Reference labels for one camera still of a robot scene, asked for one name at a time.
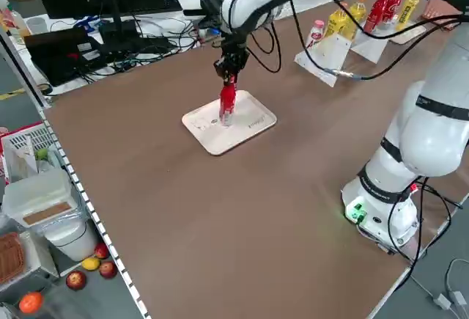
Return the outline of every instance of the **keyboard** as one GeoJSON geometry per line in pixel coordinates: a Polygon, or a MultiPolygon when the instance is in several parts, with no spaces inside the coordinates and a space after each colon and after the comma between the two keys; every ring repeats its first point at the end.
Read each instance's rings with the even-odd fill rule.
{"type": "Polygon", "coordinates": [[[132,14],[145,15],[145,14],[150,14],[150,13],[175,12],[175,11],[181,11],[181,10],[182,10],[182,6],[179,3],[179,0],[164,0],[164,3],[161,7],[134,10],[132,13],[126,12],[124,15],[125,16],[131,16],[132,14]]]}

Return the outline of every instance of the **red bottle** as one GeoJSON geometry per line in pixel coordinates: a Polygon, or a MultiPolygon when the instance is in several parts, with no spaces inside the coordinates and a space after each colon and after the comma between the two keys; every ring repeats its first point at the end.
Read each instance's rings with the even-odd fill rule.
{"type": "Polygon", "coordinates": [[[220,93],[219,117],[220,123],[223,126],[230,126],[232,124],[232,117],[235,111],[236,77],[237,76],[231,76],[231,78],[224,83],[220,93]]]}
{"type": "Polygon", "coordinates": [[[387,3],[388,0],[377,0],[374,3],[372,11],[370,12],[365,23],[365,32],[373,32],[373,29],[376,28],[376,26],[381,22],[387,3]]]}
{"type": "Polygon", "coordinates": [[[391,22],[402,0],[388,0],[384,10],[383,22],[391,22]]]}

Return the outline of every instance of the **orange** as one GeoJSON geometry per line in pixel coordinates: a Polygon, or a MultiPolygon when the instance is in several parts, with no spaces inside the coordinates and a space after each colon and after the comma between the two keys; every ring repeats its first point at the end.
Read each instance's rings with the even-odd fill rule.
{"type": "Polygon", "coordinates": [[[37,312],[43,305],[43,295],[39,292],[30,292],[21,299],[20,309],[24,314],[37,312]]]}

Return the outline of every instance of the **plastic basket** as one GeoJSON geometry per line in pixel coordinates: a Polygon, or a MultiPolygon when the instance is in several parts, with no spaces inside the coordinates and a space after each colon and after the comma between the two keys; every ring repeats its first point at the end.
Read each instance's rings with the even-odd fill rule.
{"type": "Polygon", "coordinates": [[[30,136],[34,147],[34,151],[39,149],[49,148],[53,144],[53,139],[45,125],[37,122],[33,125],[25,126],[19,130],[7,133],[0,138],[0,154],[3,161],[3,178],[8,183],[8,161],[5,161],[3,156],[3,146],[6,144],[12,145],[16,149],[21,149],[26,146],[26,137],[30,136]]]}

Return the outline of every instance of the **table surface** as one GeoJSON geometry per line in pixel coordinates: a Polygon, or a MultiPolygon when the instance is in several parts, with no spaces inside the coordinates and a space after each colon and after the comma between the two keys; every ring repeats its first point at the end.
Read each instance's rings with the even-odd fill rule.
{"type": "MultiPolygon", "coordinates": [[[[184,10],[190,9],[199,9],[200,0],[179,0],[181,6],[184,10]]],[[[295,0],[295,9],[297,12],[302,12],[309,10],[311,8],[317,7],[319,5],[325,4],[328,0],[295,0]]],[[[278,18],[285,18],[292,14],[291,8],[287,5],[278,16],[278,18]]],[[[47,27],[52,31],[59,31],[61,29],[68,29],[76,22],[72,18],[65,18],[61,20],[51,20],[48,15],[38,15],[35,17],[44,18],[47,27]]],[[[183,15],[182,11],[178,12],[165,12],[165,13],[156,13],[150,15],[139,15],[137,18],[141,21],[140,27],[144,34],[151,34],[154,36],[174,36],[173,33],[180,33],[186,26],[200,17],[186,17],[183,15]]],[[[130,20],[131,17],[124,17],[123,20],[130,20]]],[[[99,43],[102,43],[103,40],[98,31],[92,32],[89,34],[91,37],[94,37],[99,43]]],[[[31,55],[24,45],[17,44],[11,37],[13,44],[15,45],[18,53],[20,54],[21,59],[24,61],[26,67],[32,75],[32,78],[39,84],[47,83],[48,81],[42,75],[42,73],[33,65],[31,61],[31,55]]],[[[182,39],[179,41],[180,45],[184,48],[191,44],[190,39],[182,39]]],[[[154,54],[142,54],[139,58],[151,58],[154,54]]],[[[98,71],[99,73],[113,73],[114,71],[110,68],[103,68],[98,71]]],[[[90,75],[93,79],[100,79],[102,76],[90,75]]],[[[60,86],[54,87],[52,94],[60,95],[64,92],[69,92],[71,90],[84,87],[87,85],[87,82],[82,78],[77,78],[73,81],[69,81],[60,86]]]]}
{"type": "MultiPolygon", "coordinates": [[[[335,9],[302,13],[303,31],[335,9]]],[[[239,87],[278,123],[220,157],[180,121],[217,97],[216,49],[103,79],[45,112],[154,317],[364,318],[405,269],[343,217],[340,190],[377,149],[405,90],[424,77],[447,36],[433,34],[377,80],[340,79],[330,88],[293,62],[300,52],[293,20],[276,28],[282,71],[269,74],[251,58],[239,87]]],[[[374,73],[401,51],[389,44],[378,66],[350,54],[345,69],[374,73]]],[[[462,200],[467,166],[432,185],[462,200]]],[[[428,198],[427,241],[444,216],[428,198]]]]}

